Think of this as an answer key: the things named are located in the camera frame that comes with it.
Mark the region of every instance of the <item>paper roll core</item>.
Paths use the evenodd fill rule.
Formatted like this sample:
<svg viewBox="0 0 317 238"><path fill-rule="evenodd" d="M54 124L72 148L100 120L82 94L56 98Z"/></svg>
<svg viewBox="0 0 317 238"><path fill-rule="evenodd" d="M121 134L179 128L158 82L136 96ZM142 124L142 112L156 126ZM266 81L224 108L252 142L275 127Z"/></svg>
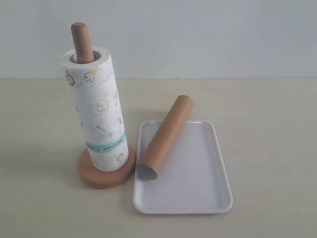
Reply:
<svg viewBox="0 0 317 238"><path fill-rule="evenodd" d="M186 95L177 97L136 166L141 177L157 178L193 105L190 97Z"/></svg>

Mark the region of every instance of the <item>paper towel roll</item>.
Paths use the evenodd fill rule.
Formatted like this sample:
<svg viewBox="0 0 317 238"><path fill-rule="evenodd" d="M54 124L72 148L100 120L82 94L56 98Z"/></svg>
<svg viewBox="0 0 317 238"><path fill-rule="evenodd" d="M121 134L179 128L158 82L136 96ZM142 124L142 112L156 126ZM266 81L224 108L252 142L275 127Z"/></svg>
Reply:
<svg viewBox="0 0 317 238"><path fill-rule="evenodd" d="M93 51L92 63L76 63L71 50L62 65L92 162L98 170L110 172L127 161L128 144L111 55L101 47Z"/></svg>

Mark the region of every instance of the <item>white wall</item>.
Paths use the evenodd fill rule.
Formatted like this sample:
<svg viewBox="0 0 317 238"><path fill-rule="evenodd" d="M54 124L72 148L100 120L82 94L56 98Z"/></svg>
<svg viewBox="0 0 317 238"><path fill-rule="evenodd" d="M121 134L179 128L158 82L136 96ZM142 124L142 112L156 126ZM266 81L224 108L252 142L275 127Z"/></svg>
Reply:
<svg viewBox="0 0 317 238"><path fill-rule="evenodd" d="M76 21L117 78L317 77L316 0L2 0L0 78L62 78Z"/></svg>

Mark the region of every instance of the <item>beige tabletop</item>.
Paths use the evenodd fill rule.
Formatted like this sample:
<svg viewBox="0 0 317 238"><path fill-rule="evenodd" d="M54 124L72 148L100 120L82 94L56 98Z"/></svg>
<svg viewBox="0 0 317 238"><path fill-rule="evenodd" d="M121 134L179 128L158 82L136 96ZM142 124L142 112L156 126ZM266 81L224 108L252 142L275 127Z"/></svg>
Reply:
<svg viewBox="0 0 317 238"><path fill-rule="evenodd" d="M133 178L95 190L78 178L85 143L64 80L0 81L0 237L316 238L317 80L118 80L129 143L179 94L218 135L233 207L143 215Z"/></svg>

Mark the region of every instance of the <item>plastic tray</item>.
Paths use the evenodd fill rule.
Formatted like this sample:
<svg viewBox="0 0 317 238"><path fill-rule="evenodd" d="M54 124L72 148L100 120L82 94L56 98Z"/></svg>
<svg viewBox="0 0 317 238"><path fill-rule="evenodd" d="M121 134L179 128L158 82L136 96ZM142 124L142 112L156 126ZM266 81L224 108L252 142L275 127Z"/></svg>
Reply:
<svg viewBox="0 0 317 238"><path fill-rule="evenodd" d="M162 120L141 124L137 160ZM156 180L135 172L133 204L146 214L214 214L232 207L232 194L214 126L186 121Z"/></svg>

